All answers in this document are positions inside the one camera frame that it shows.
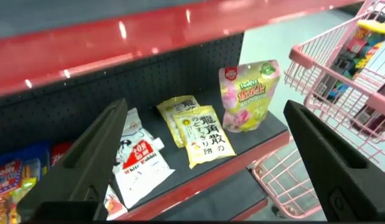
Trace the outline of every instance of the red label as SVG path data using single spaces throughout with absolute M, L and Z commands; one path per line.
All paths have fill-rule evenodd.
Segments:
M 67 153 L 72 144 L 73 142 L 66 142 L 57 144 L 53 147 L 51 151 L 51 166 L 54 166 L 54 164 L 58 162 L 58 160 L 60 160 L 65 153 Z
M 238 75 L 238 69 L 236 67 L 225 68 L 225 78 L 229 81 L 235 80 Z
M 21 187 L 22 162 L 12 161 L 0 167 L 0 195 Z
M 347 44 L 347 50 L 358 54 L 365 46 L 366 41 L 362 39 L 352 38 Z
M 133 146 L 128 161 L 123 164 L 123 169 L 136 165 L 137 162 L 141 161 L 152 152 L 154 152 L 154 150 L 151 145 L 148 144 L 147 141 L 141 140 L 138 144 Z

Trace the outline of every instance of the cartoon character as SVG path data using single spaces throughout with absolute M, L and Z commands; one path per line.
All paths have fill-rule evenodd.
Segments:
M 120 142 L 119 150 L 116 153 L 116 159 L 115 159 L 115 163 L 114 163 L 115 166 L 125 162 L 128 159 L 127 155 L 125 153 L 125 145 L 126 145 L 126 148 L 127 148 L 127 147 L 131 146 L 131 143 L 132 142 L 130 140 L 128 140 L 128 139 L 122 140 Z

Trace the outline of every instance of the shopping cart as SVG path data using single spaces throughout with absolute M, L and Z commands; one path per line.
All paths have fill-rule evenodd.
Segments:
M 382 9 L 378 6 L 372 7 L 377 11 L 367 11 L 371 3 L 365 1 L 354 19 L 294 46 L 290 52 L 293 62 L 285 72 L 285 82 L 306 95 L 304 105 L 308 109 L 385 171 L 385 131 L 377 132 L 385 123 L 385 96 L 377 92 L 385 84 L 385 43 L 354 80 L 330 69 L 343 44 L 355 31 L 356 22 L 369 17 L 377 19 L 380 15 L 378 11 Z M 385 1 L 377 4 L 385 7 Z M 315 91 L 326 74 L 350 86 L 336 103 Z M 368 106 L 384 115 L 377 127 L 367 125 L 374 116 L 366 121 L 355 118 L 361 108 Z M 290 218 L 305 218 L 321 210 L 298 149 L 282 148 L 261 158 L 255 162 L 254 175 L 273 199 L 273 212 Z

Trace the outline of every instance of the product in cart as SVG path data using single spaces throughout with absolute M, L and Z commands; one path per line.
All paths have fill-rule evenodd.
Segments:
M 385 96 L 385 84 L 378 90 L 378 92 Z M 357 119 L 359 123 L 352 121 L 353 127 L 363 134 L 373 137 L 373 135 L 364 129 L 361 124 L 365 125 L 376 134 L 385 132 L 385 115 L 377 112 L 370 106 L 364 105 L 354 116 L 354 119 Z
M 162 141 L 146 131 L 137 109 L 129 111 L 113 169 L 126 208 L 131 208 L 174 172 L 159 149 Z
M 114 220 L 115 218 L 128 212 L 110 185 L 106 190 L 104 206 L 108 210 L 107 220 Z
M 197 100 L 192 95 L 173 97 L 156 106 L 165 119 L 177 147 L 184 147 L 184 145 L 180 136 L 180 131 L 175 124 L 173 114 L 187 111 L 198 106 Z
M 177 113 L 174 120 L 187 148 L 190 169 L 197 164 L 236 155 L 212 106 Z
M 266 118 L 280 75 L 276 60 L 220 69 L 223 127 L 236 133 L 256 129 Z
M 331 69 L 354 80 L 385 41 L 385 23 L 374 20 L 359 20 L 355 33 L 346 41 Z M 318 84 L 316 93 L 336 103 L 347 91 L 348 85 L 325 74 Z

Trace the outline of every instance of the yellow package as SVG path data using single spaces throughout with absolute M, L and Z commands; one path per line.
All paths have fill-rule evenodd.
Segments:
M 174 114 L 182 141 L 187 148 L 190 169 L 235 152 L 212 106 L 201 106 Z
M 266 118 L 280 75 L 276 60 L 220 69 L 223 127 L 235 133 L 256 129 Z
M 174 121 L 173 114 L 199 107 L 195 97 L 192 95 L 173 97 L 163 101 L 156 107 L 165 119 L 177 147 L 184 147 L 180 132 L 177 129 L 177 125 Z

